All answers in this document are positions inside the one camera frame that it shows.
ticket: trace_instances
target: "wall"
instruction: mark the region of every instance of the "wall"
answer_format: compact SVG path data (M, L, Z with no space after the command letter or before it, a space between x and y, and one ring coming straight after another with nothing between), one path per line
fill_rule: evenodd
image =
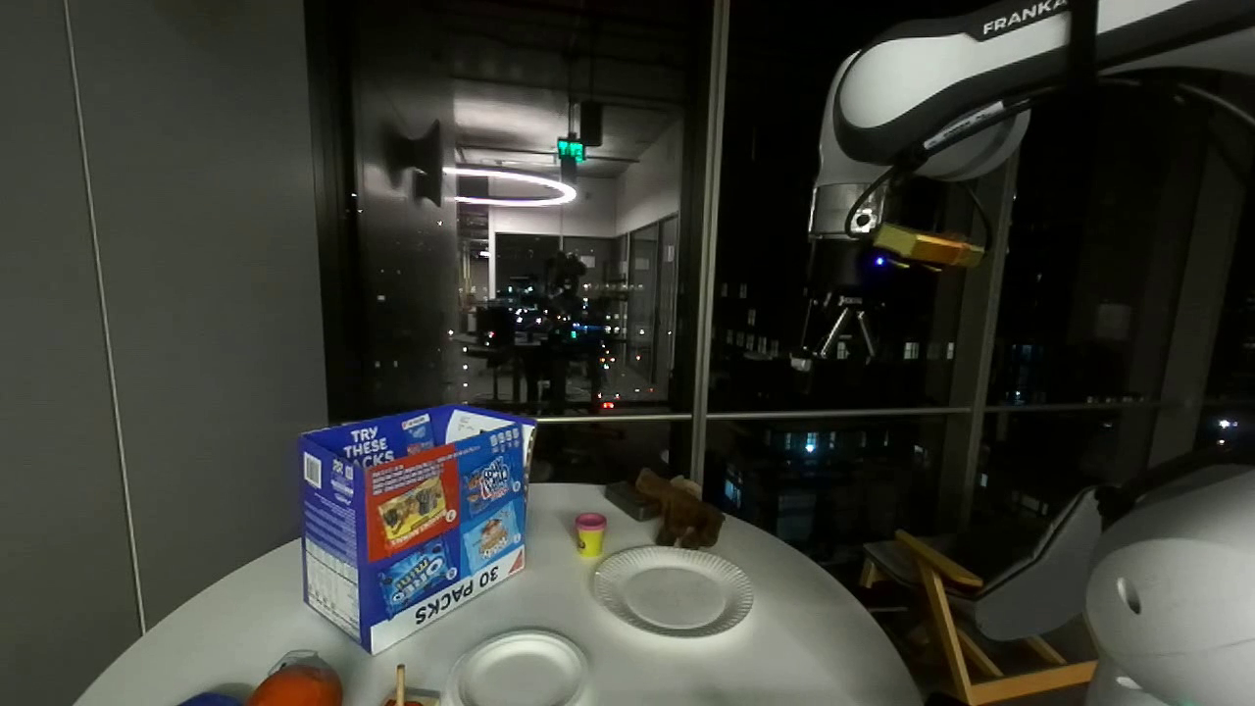
M289 541L327 418L304 2L41 0L0 23L4 702Z
M361 246L361 388L349 414L444 405L461 349L461 212L416 196L412 157L434 145L453 166L453 83L438 2L352 2L352 172Z
M620 215L616 231L634 231L680 212L680 176L684 176L684 120L671 120L654 145L638 154L620 181Z

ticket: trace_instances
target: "green exit sign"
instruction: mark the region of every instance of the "green exit sign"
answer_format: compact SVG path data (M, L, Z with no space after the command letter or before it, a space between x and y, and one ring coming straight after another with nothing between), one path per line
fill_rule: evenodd
M556 162L572 162L586 166L587 162L587 145L582 137L556 137Z

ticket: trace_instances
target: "chair armrest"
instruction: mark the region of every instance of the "chair armrest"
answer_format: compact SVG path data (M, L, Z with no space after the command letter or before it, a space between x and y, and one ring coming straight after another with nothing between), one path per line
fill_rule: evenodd
M913 536L906 529L895 533L895 541L923 566L931 566L934 574L943 574L950 585L961 589L981 589L985 582L965 567L961 562L944 555L936 546L931 546L927 536Z

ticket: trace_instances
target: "cereal box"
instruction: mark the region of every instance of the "cereal box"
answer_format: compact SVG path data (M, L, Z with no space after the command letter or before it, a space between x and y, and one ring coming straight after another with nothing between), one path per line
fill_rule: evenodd
M304 435L308 604L386 652L513 575L531 440L531 418L478 406Z

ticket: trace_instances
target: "wooden chair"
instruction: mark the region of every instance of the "wooden chair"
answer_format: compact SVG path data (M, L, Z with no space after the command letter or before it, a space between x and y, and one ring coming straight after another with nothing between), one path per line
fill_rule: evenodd
M1069 591L1084 591L1084 582L1075 589L1075 575L1088 575L1080 562L1084 566L1091 562L1091 546L1100 533L1101 533L1100 506L1091 494L1084 494L1053 520L1036 551L1003 567L997 582L981 582L974 567L965 567L957 555L943 551L934 541L919 533L906 533L906 529L895 533L895 546L913 566L913 582L927 599L931 629L950 672L950 685L944 685L950 698L976 706L976 702L1011 702L1028 695L1095 681L1100 659L1095 656L1069 659L1057 642L1049 642L1038 629L1065 616L1058 599L1071 599ZM1025 591L1025 582L1053 585L1057 575L1069 582L1071 589L1053 595ZM1011 642L1025 648L1025 659L1033 667L1025 667L1025 659L1010 667Z

